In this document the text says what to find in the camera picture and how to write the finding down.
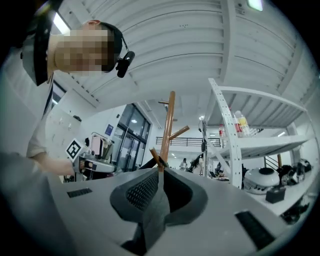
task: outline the white ceiling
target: white ceiling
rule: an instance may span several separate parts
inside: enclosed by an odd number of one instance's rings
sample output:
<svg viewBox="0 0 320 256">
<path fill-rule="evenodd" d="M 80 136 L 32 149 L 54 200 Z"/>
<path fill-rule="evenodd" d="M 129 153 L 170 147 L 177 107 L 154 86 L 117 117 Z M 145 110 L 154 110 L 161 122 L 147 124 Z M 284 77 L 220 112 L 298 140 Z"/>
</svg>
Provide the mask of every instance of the white ceiling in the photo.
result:
<svg viewBox="0 0 320 256">
<path fill-rule="evenodd" d="M 114 70 L 66 80 L 99 110 L 146 101 L 163 123 L 157 101 L 176 91 L 174 117 L 194 125 L 208 107 L 208 78 L 302 103 L 319 83 L 308 47 L 268 1 L 259 12 L 245 0 L 65 0 L 60 13 L 72 29 L 90 19 L 117 26 L 136 54 L 124 78 Z"/>
</svg>

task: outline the white metal shelf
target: white metal shelf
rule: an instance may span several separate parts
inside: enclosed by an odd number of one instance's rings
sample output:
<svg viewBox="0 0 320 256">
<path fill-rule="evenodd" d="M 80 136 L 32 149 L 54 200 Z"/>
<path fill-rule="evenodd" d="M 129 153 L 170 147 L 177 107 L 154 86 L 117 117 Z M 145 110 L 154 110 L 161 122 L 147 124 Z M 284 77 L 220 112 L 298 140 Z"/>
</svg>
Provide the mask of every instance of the white metal shelf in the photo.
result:
<svg viewBox="0 0 320 256">
<path fill-rule="evenodd" d="M 286 128 L 306 112 L 302 105 L 267 92 L 231 86 L 219 86 L 219 89 L 231 110 L 240 110 L 251 128 Z M 218 127 L 224 122 L 213 94 L 210 102 L 207 126 Z"/>
<path fill-rule="evenodd" d="M 242 159 L 261 158 L 269 155 L 276 155 L 286 151 L 290 151 L 306 141 L 310 140 L 310 136 L 293 135 L 281 137 L 266 137 L 266 138 L 238 138 L 238 147 L 241 149 Z M 229 148 L 222 148 L 219 150 L 221 156 L 229 160 Z"/>
<path fill-rule="evenodd" d="M 247 194 L 279 216 L 292 207 L 307 192 L 308 188 L 315 180 L 318 171 L 318 169 L 313 169 L 305 174 L 305 180 L 303 182 L 297 185 L 287 186 L 284 194 L 284 200 L 280 202 L 270 203 L 266 201 L 265 194 L 251 194 L 248 192 Z"/>
</svg>

